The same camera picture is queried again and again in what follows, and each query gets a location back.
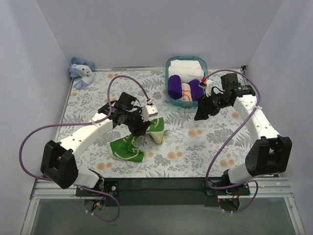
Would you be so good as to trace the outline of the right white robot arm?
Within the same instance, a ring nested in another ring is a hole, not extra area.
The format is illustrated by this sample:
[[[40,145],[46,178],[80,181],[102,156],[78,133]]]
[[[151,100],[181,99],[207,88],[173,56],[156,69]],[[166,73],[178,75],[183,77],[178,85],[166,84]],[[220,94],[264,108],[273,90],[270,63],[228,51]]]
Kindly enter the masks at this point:
[[[214,92],[213,81],[204,77],[199,86],[205,93],[198,99],[198,109],[194,120],[207,120],[215,116],[223,108],[232,106],[243,123],[226,140],[222,147],[226,147],[231,139],[246,127],[254,142],[243,164],[226,170],[220,181],[209,182],[205,176],[205,185],[212,190],[222,190],[224,193],[234,194],[241,185],[256,177],[279,174],[286,171],[290,158],[292,141],[289,137],[281,136],[270,124],[260,107],[261,95],[255,85],[242,85],[238,80],[239,73],[226,70],[221,76],[222,88]]]

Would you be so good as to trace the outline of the green patterned towel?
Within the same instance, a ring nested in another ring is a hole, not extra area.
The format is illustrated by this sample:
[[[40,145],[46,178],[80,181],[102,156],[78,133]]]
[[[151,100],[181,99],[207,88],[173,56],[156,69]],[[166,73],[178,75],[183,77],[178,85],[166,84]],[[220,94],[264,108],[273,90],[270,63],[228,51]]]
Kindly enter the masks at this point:
[[[109,154],[112,158],[122,161],[141,163],[145,152],[139,148],[139,141],[150,136],[155,144],[162,144],[167,130],[163,117],[155,118],[151,121],[145,136],[134,137],[132,134],[123,138],[111,141],[107,144]]]

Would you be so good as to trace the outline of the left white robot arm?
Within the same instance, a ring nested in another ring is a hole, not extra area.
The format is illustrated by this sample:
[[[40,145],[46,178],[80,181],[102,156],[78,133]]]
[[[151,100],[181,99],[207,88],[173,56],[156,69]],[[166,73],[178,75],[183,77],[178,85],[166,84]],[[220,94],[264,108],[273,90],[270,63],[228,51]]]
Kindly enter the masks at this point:
[[[104,190],[101,176],[87,168],[78,168],[76,159],[102,135],[119,125],[126,125],[134,136],[145,135],[158,115],[155,105],[135,106],[136,98],[123,92],[117,101],[109,101],[89,121],[70,136],[59,142],[49,141],[43,152],[40,171],[60,188],[72,185],[87,187],[94,196]]]

